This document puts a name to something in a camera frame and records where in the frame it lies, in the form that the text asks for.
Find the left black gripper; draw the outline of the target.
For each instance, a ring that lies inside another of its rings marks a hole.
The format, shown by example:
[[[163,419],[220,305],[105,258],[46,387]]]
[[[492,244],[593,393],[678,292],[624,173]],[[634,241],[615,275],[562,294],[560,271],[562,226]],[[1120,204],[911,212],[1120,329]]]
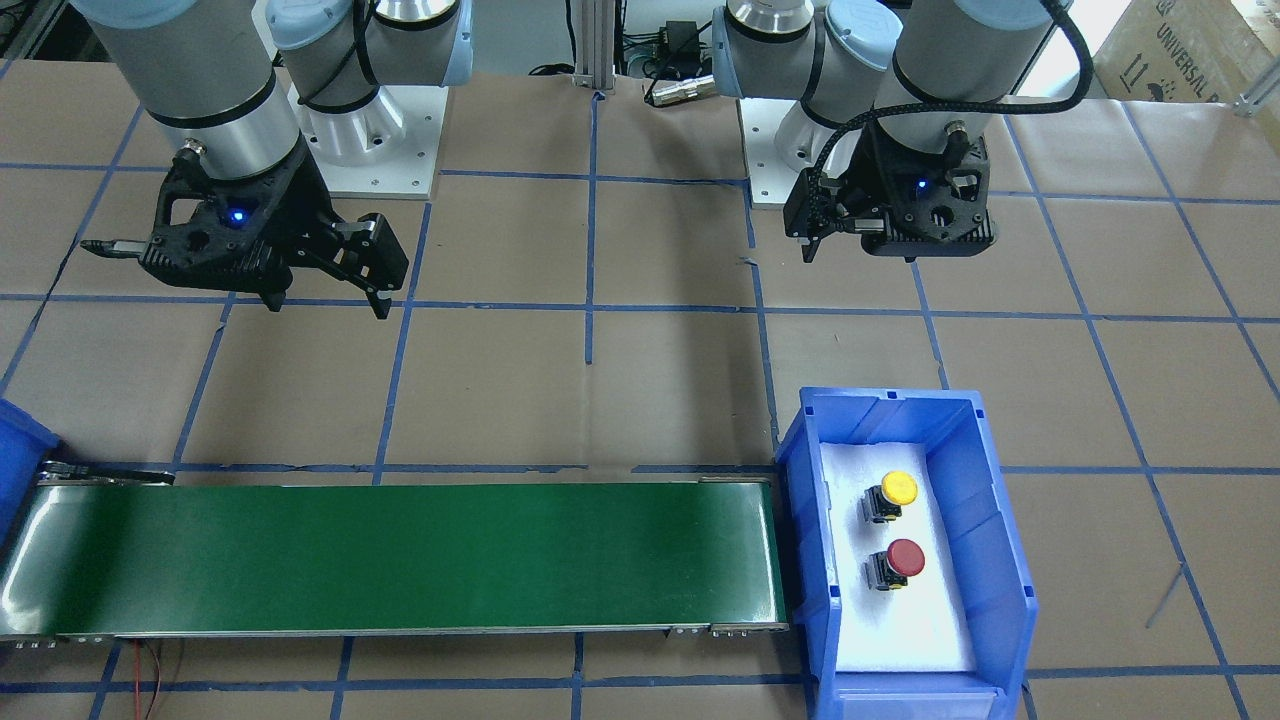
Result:
[[[867,252],[879,258],[973,258],[992,247],[998,227],[988,211],[989,155],[986,141],[963,120],[942,131],[940,152],[923,152],[870,128],[870,150],[882,199],[873,217],[883,229],[867,234]]]

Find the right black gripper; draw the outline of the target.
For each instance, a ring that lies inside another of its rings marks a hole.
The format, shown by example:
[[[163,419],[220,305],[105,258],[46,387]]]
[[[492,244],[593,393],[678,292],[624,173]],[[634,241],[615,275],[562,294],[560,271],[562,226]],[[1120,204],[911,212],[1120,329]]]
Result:
[[[256,293],[279,313],[293,266],[317,268],[360,288],[385,320],[410,260],[380,213],[337,222],[329,191],[302,136],[274,167],[214,179],[183,149],[157,196],[141,268],[165,284]]]

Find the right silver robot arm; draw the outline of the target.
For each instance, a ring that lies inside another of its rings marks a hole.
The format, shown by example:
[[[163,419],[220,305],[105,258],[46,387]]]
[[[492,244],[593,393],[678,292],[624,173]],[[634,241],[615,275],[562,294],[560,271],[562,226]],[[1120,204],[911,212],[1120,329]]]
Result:
[[[389,220],[347,220],[332,182],[430,192],[449,87],[474,68],[468,1],[78,1],[175,152],[146,240],[82,240],[179,288],[252,293],[278,311],[297,268],[387,318],[410,260]]]

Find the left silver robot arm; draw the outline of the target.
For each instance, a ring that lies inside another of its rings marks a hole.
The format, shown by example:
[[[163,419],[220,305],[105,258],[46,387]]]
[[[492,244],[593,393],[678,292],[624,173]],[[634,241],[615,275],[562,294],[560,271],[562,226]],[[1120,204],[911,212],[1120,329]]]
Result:
[[[712,61],[728,97],[796,102],[826,133],[782,206],[812,261],[832,234],[879,258],[972,258],[989,214],[986,127],[1079,105],[1094,78],[1068,1],[727,1]]]

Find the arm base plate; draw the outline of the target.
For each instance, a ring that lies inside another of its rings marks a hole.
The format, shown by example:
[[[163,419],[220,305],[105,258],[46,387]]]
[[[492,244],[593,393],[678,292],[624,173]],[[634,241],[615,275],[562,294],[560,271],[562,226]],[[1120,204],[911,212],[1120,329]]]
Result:
[[[751,206],[781,209],[799,172],[813,164],[833,131],[795,100],[744,97],[739,119]]]
[[[445,87],[383,86],[353,111],[293,111],[333,197],[428,201],[449,97]]]

